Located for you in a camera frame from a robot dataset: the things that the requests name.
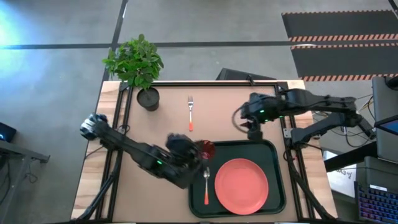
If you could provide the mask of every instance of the rgb keyboard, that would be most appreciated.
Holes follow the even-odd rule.
[[[355,197],[359,220],[398,223],[398,193],[384,187],[355,182]]]

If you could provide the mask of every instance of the black floor mat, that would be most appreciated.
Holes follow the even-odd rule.
[[[398,39],[398,19],[389,10],[282,13],[289,40]]]
[[[293,46],[291,49],[298,76],[308,82],[398,75],[398,44]]]

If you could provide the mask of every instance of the gray floor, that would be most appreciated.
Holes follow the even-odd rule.
[[[0,0],[0,45],[111,43],[121,3]],[[154,42],[287,40],[281,12],[364,9],[391,7],[388,0],[130,0],[119,42],[140,33]],[[18,145],[51,154],[48,164],[32,164],[39,180],[24,181],[8,223],[69,220],[87,145],[78,128],[96,107],[104,70],[101,59],[107,52],[0,50],[0,121],[18,130]],[[165,63],[161,80],[214,80],[223,67],[297,78],[288,47],[177,48],[159,53]],[[307,89],[359,97],[371,93],[371,83],[308,83]],[[372,121],[366,110],[363,114]],[[357,137],[351,142],[363,141]],[[334,133],[323,136],[321,144],[341,152],[352,149]]]

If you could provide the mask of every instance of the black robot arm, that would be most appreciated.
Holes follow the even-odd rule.
[[[149,174],[164,178],[185,189],[193,181],[203,163],[200,149],[191,139],[180,134],[169,134],[166,151],[159,146],[138,143],[112,129],[105,115],[91,114],[80,127],[81,135],[88,140],[100,138],[108,150],[123,150]]]
[[[294,116],[307,111],[329,111],[328,118],[306,128],[291,130],[289,146],[297,146],[301,142],[308,142],[312,136],[323,135],[337,126],[354,127],[358,125],[362,116],[357,114],[353,97],[317,96],[303,89],[282,91],[276,96],[251,93],[249,101],[239,109],[241,118],[247,119],[243,124],[248,128],[248,139],[260,141],[262,139],[261,124],[281,118]]]

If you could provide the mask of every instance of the red-handled fork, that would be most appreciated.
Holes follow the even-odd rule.
[[[188,96],[188,107],[189,107],[189,131],[193,131],[193,123],[192,123],[193,97],[192,96]]]

